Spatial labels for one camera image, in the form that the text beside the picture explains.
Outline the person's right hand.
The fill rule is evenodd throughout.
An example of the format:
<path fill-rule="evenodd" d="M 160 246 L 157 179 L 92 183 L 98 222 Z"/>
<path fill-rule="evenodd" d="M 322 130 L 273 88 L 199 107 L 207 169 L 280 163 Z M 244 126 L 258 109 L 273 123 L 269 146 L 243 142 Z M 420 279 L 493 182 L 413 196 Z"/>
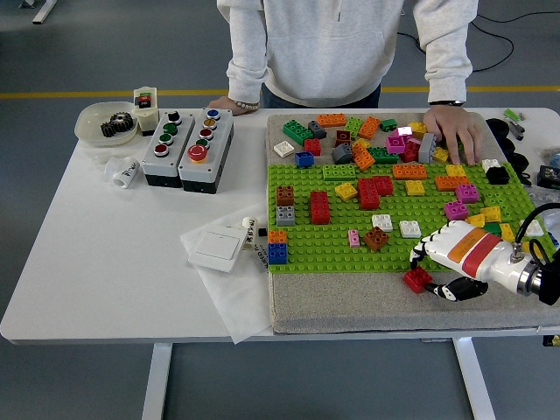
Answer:
<path fill-rule="evenodd" d="M 235 101 L 227 96 L 221 96 L 218 99 L 212 100 L 207 106 L 211 109 L 229 109 L 234 116 L 240 116 L 247 112 L 245 108 L 238 106 Z"/>

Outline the person's left hand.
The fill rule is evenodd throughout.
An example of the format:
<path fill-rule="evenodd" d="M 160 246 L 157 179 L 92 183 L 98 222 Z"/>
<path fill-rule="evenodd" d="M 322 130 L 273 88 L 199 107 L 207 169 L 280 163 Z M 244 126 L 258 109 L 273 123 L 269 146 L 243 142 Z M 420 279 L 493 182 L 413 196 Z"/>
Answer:
<path fill-rule="evenodd" d="M 483 134 L 480 126 L 464 109 L 451 105 L 434 105 L 423 116 L 426 129 L 435 134 L 437 140 L 444 139 L 451 161 L 460 163 L 459 143 L 469 165 L 480 161 Z"/>

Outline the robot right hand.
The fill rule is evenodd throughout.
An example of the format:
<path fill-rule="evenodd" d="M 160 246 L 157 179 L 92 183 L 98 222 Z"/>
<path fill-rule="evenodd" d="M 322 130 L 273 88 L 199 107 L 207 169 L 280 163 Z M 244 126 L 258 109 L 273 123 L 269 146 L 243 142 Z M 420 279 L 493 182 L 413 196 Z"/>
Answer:
<path fill-rule="evenodd" d="M 448 284 L 425 286 L 451 301 L 476 298 L 486 293 L 490 282 L 522 295 L 541 289 L 541 271 L 520 246 L 462 220 L 451 220 L 423 238 L 410 252 L 410 267 L 414 269 L 426 256 L 460 274 Z"/>

